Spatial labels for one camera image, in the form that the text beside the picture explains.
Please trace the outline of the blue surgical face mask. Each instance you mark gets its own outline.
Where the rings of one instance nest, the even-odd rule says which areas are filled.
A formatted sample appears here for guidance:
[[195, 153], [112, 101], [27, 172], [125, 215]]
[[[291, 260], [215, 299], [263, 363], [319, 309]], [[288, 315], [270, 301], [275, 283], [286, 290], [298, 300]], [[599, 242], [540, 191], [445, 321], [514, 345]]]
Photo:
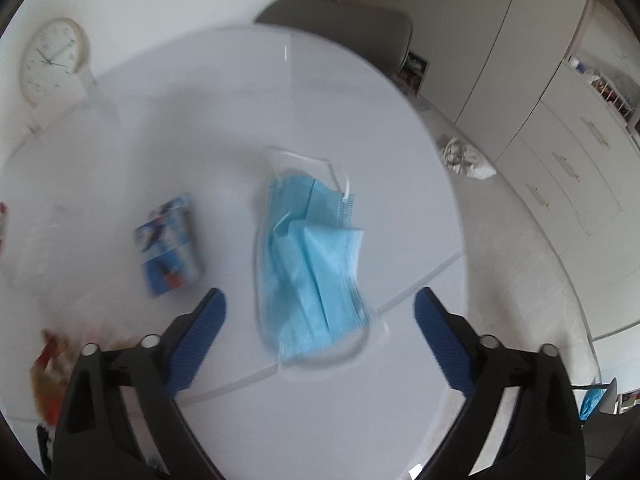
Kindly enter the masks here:
[[271, 170], [255, 244], [256, 318], [277, 366], [295, 380], [361, 364], [388, 328], [357, 282], [363, 232], [336, 162], [270, 146]]

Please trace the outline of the blue crumpled snack wrapper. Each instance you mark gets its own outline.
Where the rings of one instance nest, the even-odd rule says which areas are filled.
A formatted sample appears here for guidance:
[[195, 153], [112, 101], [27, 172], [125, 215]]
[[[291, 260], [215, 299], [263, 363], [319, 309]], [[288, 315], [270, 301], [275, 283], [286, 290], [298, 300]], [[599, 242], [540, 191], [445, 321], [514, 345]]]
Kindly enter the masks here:
[[178, 195], [153, 209], [134, 230], [145, 285], [153, 297], [192, 285], [203, 273], [192, 209], [191, 195]]

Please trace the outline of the red crumpled wrapper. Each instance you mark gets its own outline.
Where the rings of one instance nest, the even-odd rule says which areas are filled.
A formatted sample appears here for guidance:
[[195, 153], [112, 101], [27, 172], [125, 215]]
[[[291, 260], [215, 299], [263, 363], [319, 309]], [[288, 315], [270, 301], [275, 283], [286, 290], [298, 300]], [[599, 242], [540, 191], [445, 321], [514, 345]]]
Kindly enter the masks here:
[[30, 385], [38, 415], [49, 427], [55, 427], [79, 350], [63, 334], [46, 328], [40, 334], [44, 346], [29, 370]]

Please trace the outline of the white plastic bag on floor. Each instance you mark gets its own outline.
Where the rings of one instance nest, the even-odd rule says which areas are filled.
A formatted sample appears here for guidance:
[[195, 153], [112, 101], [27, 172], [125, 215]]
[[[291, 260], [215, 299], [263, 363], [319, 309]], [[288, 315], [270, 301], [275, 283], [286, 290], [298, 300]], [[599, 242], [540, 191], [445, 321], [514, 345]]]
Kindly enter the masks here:
[[442, 136], [437, 140], [440, 159], [454, 174], [485, 181], [497, 174], [494, 165], [472, 143], [457, 136]]

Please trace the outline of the cream drawer cabinet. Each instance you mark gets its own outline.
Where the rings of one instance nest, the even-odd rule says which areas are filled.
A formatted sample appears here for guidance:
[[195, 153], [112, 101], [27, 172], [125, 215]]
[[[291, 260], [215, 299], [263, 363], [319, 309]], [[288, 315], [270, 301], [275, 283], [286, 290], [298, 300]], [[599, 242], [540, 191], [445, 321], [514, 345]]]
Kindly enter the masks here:
[[561, 64], [497, 167], [601, 340], [639, 323], [639, 154], [599, 78]]

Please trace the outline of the grey chair behind table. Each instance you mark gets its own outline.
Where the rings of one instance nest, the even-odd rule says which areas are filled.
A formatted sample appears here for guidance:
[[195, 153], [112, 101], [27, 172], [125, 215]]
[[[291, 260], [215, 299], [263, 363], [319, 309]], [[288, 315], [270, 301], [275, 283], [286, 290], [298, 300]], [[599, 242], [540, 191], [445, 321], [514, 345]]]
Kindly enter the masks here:
[[308, 32], [351, 50], [385, 76], [404, 65], [413, 33], [401, 10], [330, 0], [276, 0], [255, 22]]

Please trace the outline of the tall cream wardrobe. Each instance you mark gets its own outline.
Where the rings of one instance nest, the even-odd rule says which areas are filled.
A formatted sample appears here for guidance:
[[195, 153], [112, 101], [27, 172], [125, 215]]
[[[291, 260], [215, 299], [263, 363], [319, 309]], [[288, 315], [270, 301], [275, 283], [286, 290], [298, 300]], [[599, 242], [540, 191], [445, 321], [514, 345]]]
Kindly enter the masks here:
[[588, 0], [342, 0], [404, 11], [418, 87], [491, 160], [558, 69]]

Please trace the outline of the white round wall clock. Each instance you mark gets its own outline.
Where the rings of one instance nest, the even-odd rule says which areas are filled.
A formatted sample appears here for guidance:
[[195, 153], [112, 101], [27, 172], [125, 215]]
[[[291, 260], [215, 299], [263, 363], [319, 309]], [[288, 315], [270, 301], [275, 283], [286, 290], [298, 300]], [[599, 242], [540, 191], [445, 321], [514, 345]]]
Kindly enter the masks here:
[[20, 65], [22, 97], [38, 107], [56, 96], [89, 61], [89, 39], [71, 18], [52, 18], [30, 37]]

